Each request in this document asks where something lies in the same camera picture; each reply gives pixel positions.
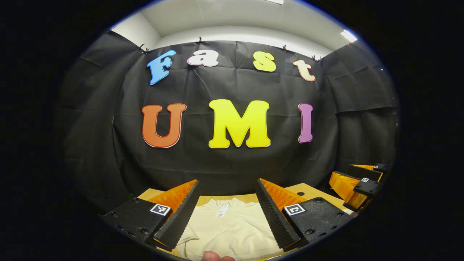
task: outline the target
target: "ceiling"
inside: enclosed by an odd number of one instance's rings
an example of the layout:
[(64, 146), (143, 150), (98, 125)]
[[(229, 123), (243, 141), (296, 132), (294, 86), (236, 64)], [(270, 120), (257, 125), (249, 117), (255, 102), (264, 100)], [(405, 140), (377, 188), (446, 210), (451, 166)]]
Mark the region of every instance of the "ceiling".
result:
[(291, 33), (336, 50), (346, 45), (345, 29), (301, 0), (283, 5), (265, 0), (162, 0), (141, 11), (163, 37), (209, 26), (255, 26)]

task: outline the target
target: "orange foam pad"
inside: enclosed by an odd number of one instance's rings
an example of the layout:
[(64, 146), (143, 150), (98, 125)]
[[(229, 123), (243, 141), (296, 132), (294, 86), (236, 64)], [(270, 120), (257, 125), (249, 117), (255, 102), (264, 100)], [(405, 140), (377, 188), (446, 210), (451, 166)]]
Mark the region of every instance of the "orange foam pad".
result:
[(280, 211), (282, 211), (282, 209), (285, 206), (290, 206), (293, 204), (301, 203), (303, 201), (307, 201), (307, 199), (305, 199), (304, 197), (299, 196), (287, 189), (284, 189), (281, 186), (266, 181), (262, 178), (260, 178), (260, 180)]
[(363, 169), (368, 169), (368, 170), (374, 170), (374, 165), (354, 165), (353, 166), (356, 166), (356, 167), (360, 167), (360, 168), (363, 168)]
[(176, 210), (179, 208), (180, 204), (184, 201), (185, 197), (187, 194), (190, 192), (192, 189), (193, 185), (197, 182), (197, 180), (192, 180), (190, 182), (184, 183), (180, 186), (177, 186), (175, 188), (172, 188), (170, 190), (167, 190), (155, 197), (152, 197), (148, 201), (156, 204), (161, 204), (164, 206), (170, 207), (174, 214)]
[(358, 209), (364, 203), (366, 199), (367, 199), (366, 195), (353, 191), (351, 192), (351, 195), (346, 201), (348, 205), (354, 207), (355, 209)]
[(354, 187), (360, 180), (345, 176), (341, 173), (332, 172), (329, 184), (334, 191), (344, 200), (348, 200), (353, 192)]

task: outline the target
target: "price tag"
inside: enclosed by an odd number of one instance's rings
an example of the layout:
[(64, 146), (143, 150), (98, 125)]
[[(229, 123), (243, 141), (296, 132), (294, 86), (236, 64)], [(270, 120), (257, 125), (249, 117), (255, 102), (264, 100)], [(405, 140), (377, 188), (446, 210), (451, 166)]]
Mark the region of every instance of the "price tag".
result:
[(222, 205), (221, 209), (219, 212), (216, 214), (216, 217), (224, 217), (227, 213), (227, 211), (230, 209), (231, 206), (229, 205)]

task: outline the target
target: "black backdrop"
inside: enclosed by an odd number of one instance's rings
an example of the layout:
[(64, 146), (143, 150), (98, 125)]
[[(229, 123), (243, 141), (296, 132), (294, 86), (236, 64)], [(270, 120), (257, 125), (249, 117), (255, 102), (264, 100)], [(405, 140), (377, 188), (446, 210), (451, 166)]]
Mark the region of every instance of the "black backdrop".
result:
[[(215, 67), (191, 66), (196, 50), (219, 53)], [(147, 64), (175, 50), (169, 75), (150, 85)], [(256, 70), (253, 53), (269, 52), (277, 68)], [(314, 82), (292, 63), (310, 64)], [(103, 34), (69, 70), (55, 115), (58, 157), (77, 188), (103, 212), (148, 188), (167, 190), (199, 179), (204, 195), (254, 192), (264, 178), (281, 186), (327, 187), (331, 171), (349, 163), (394, 158), (395, 90), (383, 65), (357, 41), (320, 61), (292, 51), (236, 41), (166, 46), (143, 53), (114, 32)], [(267, 148), (211, 149), (214, 112), (208, 104), (229, 99), (241, 116), (253, 100), (270, 104)], [(161, 105), (157, 133), (169, 132), (166, 107), (184, 103), (182, 133), (171, 148), (153, 148), (142, 137), (141, 109)], [(298, 104), (313, 106), (313, 140), (300, 144)]]

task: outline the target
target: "wooden tabletop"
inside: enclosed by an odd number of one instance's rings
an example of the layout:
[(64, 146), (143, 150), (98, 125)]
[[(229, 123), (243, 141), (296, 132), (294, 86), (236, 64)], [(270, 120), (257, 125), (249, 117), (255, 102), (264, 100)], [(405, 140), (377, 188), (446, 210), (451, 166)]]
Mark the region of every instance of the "wooden tabletop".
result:
[[(286, 189), (288, 189), (289, 191), (294, 192), (294, 193), (303, 192), (304, 195), (302, 195), (302, 197), (304, 197), (306, 199), (313, 199), (315, 197), (322, 197), (323, 199), (327, 200), (328, 202), (334, 204), (336, 207), (338, 207), (340, 209), (346, 209), (346, 207), (343, 206), (344, 201), (342, 199), (339, 199), (339, 198), (336, 198), (336, 197), (331, 196), (329, 194), (326, 194), (326, 193), (324, 193), (324, 192), (322, 192), (320, 190), (317, 190), (317, 189), (315, 189), (315, 188), (313, 188), (311, 186), (308, 186), (308, 185), (306, 185), (304, 183), (300, 183), (300, 184), (297, 184), (297, 185), (294, 185), (294, 186), (291, 186), (291, 187), (287, 187)], [(138, 196), (138, 198), (143, 199), (143, 200), (149, 200), (152, 197), (155, 197), (155, 196), (157, 196), (157, 195), (159, 195), (159, 194), (161, 194), (163, 192), (164, 191), (156, 190), (156, 189), (147, 189), (145, 192), (140, 194), (140, 196)], [(213, 199), (213, 200), (231, 200), (233, 198), (237, 198), (238, 200), (241, 200), (241, 201), (243, 201), (245, 203), (258, 202), (258, 198), (256, 197), (256, 194), (235, 195), (235, 196), (200, 196), (200, 198), (198, 199), (198, 202), (197, 202), (197, 207), (203, 206), (204, 204), (208, 203), (211, 199)], [(174, 248), (172, 252), (166, 251), (166, 250), (161, 249), (161, 248), (158, 248), (158, 249), (180, 257), (180, 254), (179, 254), (179, 251), (177, 250), (177, 248)], [(289, 252), (292, 252), (294, 250), (296, 250), (296, 249), (285, 252), (285, 254), (289, 253)], [(254, 260), (249, 260), (249, 261), (269, 260), (272, 257), (280, 256), (280, 255), (283, 255), (283, 254), (284, 254), (284, 252), (280, 251), (278, 253), (273, 253), (273, 254), (270, 254), (268, 256), (260, 257), (259, 259), (254, 259)]]

